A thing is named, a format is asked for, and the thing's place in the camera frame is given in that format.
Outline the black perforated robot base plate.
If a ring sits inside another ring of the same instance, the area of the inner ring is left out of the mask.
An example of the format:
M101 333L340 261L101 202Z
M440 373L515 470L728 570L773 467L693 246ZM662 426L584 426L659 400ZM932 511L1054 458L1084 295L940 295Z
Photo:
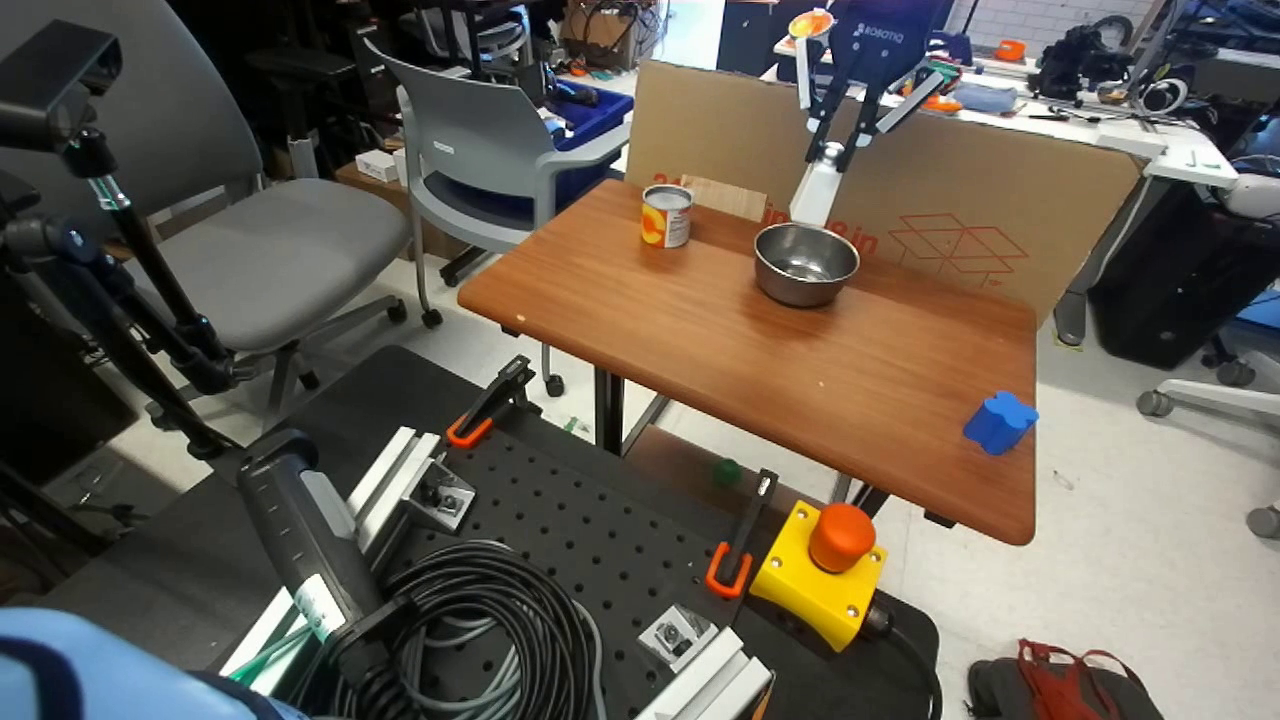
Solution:
M471 541L500 541L584 601L605 631L605 693L616 720L666 682L638 628L683 604L730 628L775 671L769 720L929 720L937 622L891 604L891 628L828 650L769 604L714 604L703 555L730 525L728 488L662 484L624 458L512 410L451 470L475 488ZM229 470L142 519L46 591L62 612L178 665L210 669L276 595L270 563Z

